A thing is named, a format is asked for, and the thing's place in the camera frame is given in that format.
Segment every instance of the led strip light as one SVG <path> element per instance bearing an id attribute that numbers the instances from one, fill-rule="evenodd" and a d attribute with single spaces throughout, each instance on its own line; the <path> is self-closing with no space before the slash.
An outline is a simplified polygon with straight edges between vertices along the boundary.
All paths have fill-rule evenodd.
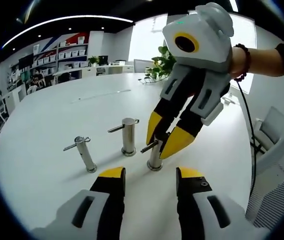
<path id="1" fill-rule="evenodd" d="M 25 30 L 23 30 L 22 32 L 18 33 L 17 35 L 15 35 L 14 37 L 12 37 L 9 41 L 7 41 L 3 46 L 2 49 L 8 45 L 10 42 L 12 42 L 14 39 L 16 39 L 17 37 L 21 36 L 22 34 L 25 34 L 26 32 L 35 29 L 39 26 L 42 26 L 44 24 L 48 24 L 48 23 L 52 23 L 55 21 L 60 21 L 60 20 L 65 20 L 65 19 L 78 19 L 78 18 L 100 18 L 100 19 L 113 19 L 113 20 L 119 20 L 119 21 L 123 21 L 123 22 L 128 22 L 128 23 L 133 23 L 132 20 L 128 20 L 128 19 L 124 19 L 124 18 L 120 18 L 120 17 L 115 17 L 115 16 L 102 16 L 102 15 L 76 15 L 76 16 L 63 16 L 63 17 L 59 17 L 59 18 L 55 18 L 52 20 L 48 20 L 48 21 L 44 21 L 41 23 L 38 23 L 34 26 L 31 26 Z"/>

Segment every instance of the window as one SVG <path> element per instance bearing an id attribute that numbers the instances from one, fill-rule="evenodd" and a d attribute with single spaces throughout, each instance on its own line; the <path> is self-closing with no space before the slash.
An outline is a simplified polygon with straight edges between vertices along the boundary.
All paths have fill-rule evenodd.
<path id="1" fill-rule="evenodd" d="M 188 11 L 189 14 L 194 14 L 195 10 Z M 237 15 L 231 14 L 230 16 L 233 21 L 234 36 L 231 37 L 231 45 L 243 44 L 247 48 L 256 49 L 257 48 L 257 32 L 254 20 Z M 254 74 L 248 73 L 245 79 L 240 83 L 242 90 L 249 94 Z M 239 89 L 238 84 L 232 80 L 231 86 Z"/>
<path id="2" fill-rule="evenodd" d="M 162 29 L 167 25 L 168 15 L 150 17 L 135 23 L 132 31 L 128 60 L 149 60 L 159 56 L 159 46 L 163 46 Z"/>

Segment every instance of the stainless steel cylinder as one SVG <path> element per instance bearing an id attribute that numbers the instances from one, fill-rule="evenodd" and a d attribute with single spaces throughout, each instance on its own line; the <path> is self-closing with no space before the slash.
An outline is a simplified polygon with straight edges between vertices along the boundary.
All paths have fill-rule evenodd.
<path id="1" fill-rule="evenodd" d="M 154 142 L 157 142 L 157 144 L 152 148 L 150 159 L 146 165 L 151 171 L 159 171 L 163 167 L 163 161 L 160 159 L 160 148 L 163 141 L 156 139 Z"/>
<path id="2" fill-rule="evenodd" d="M 130 117 L 122 119 L 122 124 L 124 128 L 122 129 L 122 139 L 123 147 L 122 153 L 125 156 L 133 156 L 136 154 L 136 145 L 135 145 L 135 126 L 136 120 Z"/>
<path id="3" fill-rule="evenodd" d="M 82 136 L 77 136 L 74 139 L 74 142 L 86 166 L 86 170 L 89 173 L 94 173 L 97 170 L 97 165 L 92 161 L 91 155 L 89 153 L 89 150 L 86 144 L 86 139 Z"/>

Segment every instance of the black cable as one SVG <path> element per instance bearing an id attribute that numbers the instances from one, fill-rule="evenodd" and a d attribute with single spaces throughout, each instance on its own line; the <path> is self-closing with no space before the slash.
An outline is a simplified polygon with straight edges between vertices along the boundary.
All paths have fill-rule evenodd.
<path id="1" fill-rule="evenodd" d="M 256 136 L 254 135 L 254 131 L 253 131 L 253 125 L 252 125 L 252 120 L 251 120 L 251 116 L 250 116 L 250 112 L 249 112 L 249 107 L 248 107 L 248 104 L 247 104 L 247 100 L 246 100 L 246 97 L 244 96 L 244 93 L 242 91 L 242 88 L 239 84 L 239 82 L 237 81 L 237 85 L 238 85 L 238 88 L 240 89 L 240 92 L 241 92 L 241 95 L 242 95 L 242 98 L 244 100 L 244 104 L 245 104 L 245 108 L 246 108 L 246 112 L 247 112 L 247 116 L 248 116 L 248 121 L 250 123 L 250 128 L 251 128 L 251 133 L 252 133 L 252 138 L 253 138 L 253 150 L 254 150 L 254 172 L 253 172 L 253 182 L 252 182 L 252 187 L 251 187 L 251 190 L 250 190 L 250 197 L 252 195 L 252 192 L 253 192 L 253 189 L 254 189 L 254 185 L 256 184 L 256 176 L 257 176 L 257 151 L 256 151 Z"/>

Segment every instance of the metal peg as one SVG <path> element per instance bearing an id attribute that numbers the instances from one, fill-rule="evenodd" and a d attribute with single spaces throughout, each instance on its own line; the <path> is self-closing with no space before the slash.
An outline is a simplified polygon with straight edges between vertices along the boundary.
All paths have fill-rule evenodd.
<path id="1" fill-rule="evenodd" d="M 150 159 L 147 161 L 146 165 L 151 171 L 159 171 L 163 167 L 163 161 L 160 158 L 160 148 L 163 144 L 163 141 L 155 139 L 154 142 L 146 146 L 141 150 L 141 153 L 152 149 Z"/>
<path id="2" fill-rule="evenodd" d="M 86 166 L 86 170 L 89 173 L 95 173 L 97 171 L 97 165 L 92 161 L 91 155 L 89 153 L 89 150 L 86 144 L 90 141 L 91 141 L 91 138 L 89 137 L 84 138 L 83 136 L 77 136 L 74 139 L 74 144 L 65 147 L 63 151 L 77 147 L 77 150 L 80 153 L 81 158 Z"/>
<path id="3" fill-rule="evenodd" d="M 139 122 L 139 119 L 127 117 L 122 119 L 122 125 L 107 131 L 108 133 L 114 133 L 122 129 L 123 147 L 121 151 L 127 157 L 131 157 L 137 152 L 135 147 L 135 125 Z"/>

